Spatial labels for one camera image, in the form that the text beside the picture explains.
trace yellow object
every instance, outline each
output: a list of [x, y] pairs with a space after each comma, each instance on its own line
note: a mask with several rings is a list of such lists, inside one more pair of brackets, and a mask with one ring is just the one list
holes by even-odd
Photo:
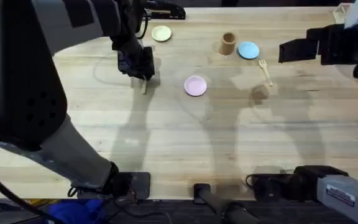
[[154, 27], [152, 37], [157, 42], [165, 42], [172, 36], [172, 31], [167, 26]]

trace fork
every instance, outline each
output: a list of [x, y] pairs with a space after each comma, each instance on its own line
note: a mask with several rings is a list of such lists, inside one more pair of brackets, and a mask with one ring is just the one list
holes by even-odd
[[259, 60], [259, 67], [264, 71], [266, 80], [269, 82], [269, 86], [273, 86], [272, 79], [270, 78], [269, 71], [267, 70], [267, 63], [265, 60]]

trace black cable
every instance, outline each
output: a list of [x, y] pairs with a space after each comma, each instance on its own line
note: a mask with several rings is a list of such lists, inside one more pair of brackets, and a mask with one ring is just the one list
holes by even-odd
[[56, 224], [64, 224], [63, 221], [61, 221], [60, 219], [53, 217], [51, 215], [49, 215], [48, 213], [39, 210], [38, 208], [35, 208], [34, 206], [28, 204], [27, 202], [25, 202], [24, 200], [22, 200], [21, 198], [19, 198], [16, 194], [14, 194], [13, 192], [11, 192], [8, 188], [6, 188], [1, 182], [0, 182], [0, 193], [3, 194], [5, 197], [7, 197], [9, 200], [15, 202], [16, 204], [18, 204], [19, 206], [21, 206], [24, 209], [27, 209], [28, 211], [39, 215], [41, 217], [44, 217], [48, 220], [51, 220], [53, 222], [55, 222]]
[[122, 212], [124, 212], [126, 215], [128, 215], [132, 218], [146, 218], [146, 217], [151, 217], [154, 215], [165, 215], [166, 218], [168, 219], [168, 223], [172, 224], [171, 216], [167, 212], [150, 212], [150, 213], [146, 213], [146, 214], [135, 214], [135, 213], [128, 212], [125, 208], [119, 206], [115, 200], [113, 200], [112, 202], [115, 204], [115, 206], [118, 209], [122, 210]]
[[252, 177], [252, 176], [253, 176], [253, 174], [250, 174], [250, 175], [248, 175], [248, 176], [246, 177], [246, 186], [247, 186], [250, 190], [254, 189], [254, 186], [251, 185], [251, 184], [248, 182], [248, 179], [249, 179], [250, 177]]
[[146, 9], [144, 9], [144, 12], [145, 12], [145, 24], [144, 24], [144, 30], [143, 30], [143, 34], [140, 36], [140, 37], [138, 37], [137, 39], [138, 40], [141, 40], [141, 39], [143, 39], [143, 37], [146, 35], [146, 31], [147, 31], [147, 26], [149, 25], [149, 16], [147, 15], [147, 11], [146, 11]]
[[[125, 207], [127, 207], [127, 206], [129, 206], [129, 205], [132, 205], [133, 203], [135, 203], [135, 202], [129, 202], [129, 203], [127, 203], [126, 205], [124, 205], [124, 206], [122, 206], [123, 208], [125, 208]], [[110, 216], [110, 218], [107, 218], [106, 220], [107, 220], [107, 222], [110, 222], [115, 216], [117, 216], [120, 212], [122, 212], [122, 210], [120, 209], [120, 208], [118, 208], [118, 210], [114, 213], [114, 214], [112, 214], [111, 216]]]

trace wood grain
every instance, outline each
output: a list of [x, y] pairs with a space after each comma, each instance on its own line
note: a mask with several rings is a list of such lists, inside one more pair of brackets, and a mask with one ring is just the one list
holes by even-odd
[[[56, 54], [54, 60], [80, 133], [122, 171], [152, 174], [152, 198], [190, 198], [208, 182], [225, 197], [249, 198], [247, 174], [328, 164], [358, 179], [358, 82], [352, 67], [318, 60], [278, 63], [278, 46], [334, 22], [331, 7], [186, 9], [186, 21], [152, 21], [144, 40], [157, 74], [140, 83], [117, 70], [108, 38]], [[166, 25], [173, 37], [154, 42]], [[257, 60], [218, 53], [221, 36], [237, 35], [261, 49], [274, 82]], [[205, 95], [183, 91], [201, 75]], [[64, 198], [69, 182], [0, 149], [0, 180], [24, 198]]]

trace sticker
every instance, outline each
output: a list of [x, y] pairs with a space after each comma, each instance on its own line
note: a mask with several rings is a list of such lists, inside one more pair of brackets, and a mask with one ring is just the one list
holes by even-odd
[[356, 201], [355, 196], [344, 192], [341, 189], [338, 189], [332, 185], [327, 184], [326, 192], [329, 196], [332, 196], [352, 207], [354, 207], [354, 202]]

